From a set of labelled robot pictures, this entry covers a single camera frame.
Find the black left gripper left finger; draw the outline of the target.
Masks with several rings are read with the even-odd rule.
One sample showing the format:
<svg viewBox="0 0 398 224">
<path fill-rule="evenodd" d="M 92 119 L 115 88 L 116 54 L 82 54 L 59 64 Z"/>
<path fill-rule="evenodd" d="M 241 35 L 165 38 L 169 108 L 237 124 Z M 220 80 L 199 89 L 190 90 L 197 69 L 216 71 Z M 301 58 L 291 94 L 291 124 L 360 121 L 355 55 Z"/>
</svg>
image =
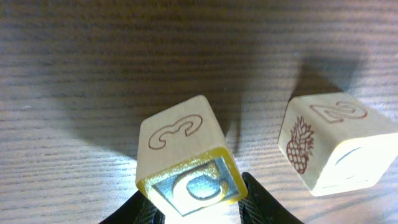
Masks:
<svg viewBox="0 0 398 224">
<path fill-rule="evenodd" d="M 165 215 L 140 191 L 100 224 L 164 224 Z"/>
</svg>

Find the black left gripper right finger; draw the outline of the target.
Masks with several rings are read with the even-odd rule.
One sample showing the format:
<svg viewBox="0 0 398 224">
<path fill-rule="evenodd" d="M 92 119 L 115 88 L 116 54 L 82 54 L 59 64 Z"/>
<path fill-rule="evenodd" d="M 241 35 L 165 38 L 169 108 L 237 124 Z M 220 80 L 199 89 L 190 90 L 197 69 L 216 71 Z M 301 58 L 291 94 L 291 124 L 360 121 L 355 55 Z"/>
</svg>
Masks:
<svg viewBox="0 0 398 224">
<path fill-rule="evenodd" d="M 283 207 L 250 173 L 243 172 L 248 195 L 238 202 L 242 224 L 303 224 Z"/>
</svg>

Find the yellow O block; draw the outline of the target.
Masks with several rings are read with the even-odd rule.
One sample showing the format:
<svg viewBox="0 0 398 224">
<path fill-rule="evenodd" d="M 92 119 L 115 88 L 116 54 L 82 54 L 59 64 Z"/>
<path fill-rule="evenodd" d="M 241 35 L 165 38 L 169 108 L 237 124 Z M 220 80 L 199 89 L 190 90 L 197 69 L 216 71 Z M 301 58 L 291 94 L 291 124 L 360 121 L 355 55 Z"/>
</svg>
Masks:
<svg viewBox="0 0 398 224">
<path fill-rule="evenodd" d="M 397 157 L 397 123 L 347 93 L 296 96 L 277 145 L 313 196 L 365 189 Z"/>
</svg>

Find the yellow C block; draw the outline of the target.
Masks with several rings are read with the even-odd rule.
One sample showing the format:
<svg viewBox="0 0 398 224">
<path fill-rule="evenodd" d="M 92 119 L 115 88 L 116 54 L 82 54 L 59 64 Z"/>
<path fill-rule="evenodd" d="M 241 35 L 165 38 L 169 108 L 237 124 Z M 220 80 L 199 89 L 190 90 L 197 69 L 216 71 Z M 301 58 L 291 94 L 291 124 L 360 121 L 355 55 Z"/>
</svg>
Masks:
<svg viewBox="0 0 398 224">
<path fill-rule="evenodd" d="M 246 185 L 205 96 L 141 123 L 136 186 L 161 212 L 177 217 L 246 197 Z"/>
</svg>

